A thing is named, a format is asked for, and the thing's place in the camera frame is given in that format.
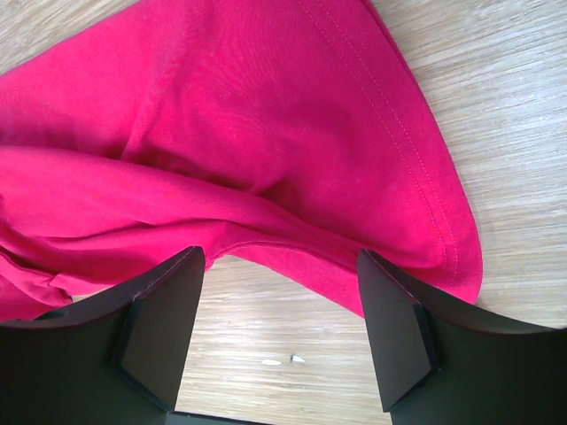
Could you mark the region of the red t shirt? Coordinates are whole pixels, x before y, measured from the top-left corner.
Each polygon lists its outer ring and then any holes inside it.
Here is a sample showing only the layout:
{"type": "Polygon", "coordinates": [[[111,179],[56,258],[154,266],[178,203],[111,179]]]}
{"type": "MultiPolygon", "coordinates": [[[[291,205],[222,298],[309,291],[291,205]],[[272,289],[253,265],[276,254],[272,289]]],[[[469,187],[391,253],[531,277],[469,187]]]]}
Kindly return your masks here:
{"type": "Polygon", "coordinates": [[[474,303],[453,160],[369,1],[140,1],[1,78],[1,316],[189,246],[361,313],[370,249],[474,303]]]}

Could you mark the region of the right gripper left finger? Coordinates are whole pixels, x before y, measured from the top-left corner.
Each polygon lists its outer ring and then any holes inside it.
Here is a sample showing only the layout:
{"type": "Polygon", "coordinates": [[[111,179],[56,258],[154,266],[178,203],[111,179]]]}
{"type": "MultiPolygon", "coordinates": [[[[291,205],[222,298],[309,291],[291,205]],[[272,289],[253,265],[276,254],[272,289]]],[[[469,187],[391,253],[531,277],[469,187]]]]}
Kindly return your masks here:
{"type": "Polygon", "coordinates": [[[205,271],[190,247],[31,321],[1,325],[4,424],[162,424],[175,409],[205,271]]]}

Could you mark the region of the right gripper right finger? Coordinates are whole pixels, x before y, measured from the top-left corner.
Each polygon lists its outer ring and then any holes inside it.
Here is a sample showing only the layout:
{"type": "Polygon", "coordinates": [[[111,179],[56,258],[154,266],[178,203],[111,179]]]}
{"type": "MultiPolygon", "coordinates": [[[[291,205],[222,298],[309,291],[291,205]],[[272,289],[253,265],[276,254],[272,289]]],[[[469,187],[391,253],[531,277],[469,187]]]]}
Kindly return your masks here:
{"type": "Polygon", "coordinates": [[[466,303],[373,251],[360,253],[358,281],[393,423],[565,423],[564,329],[466,303]]]}

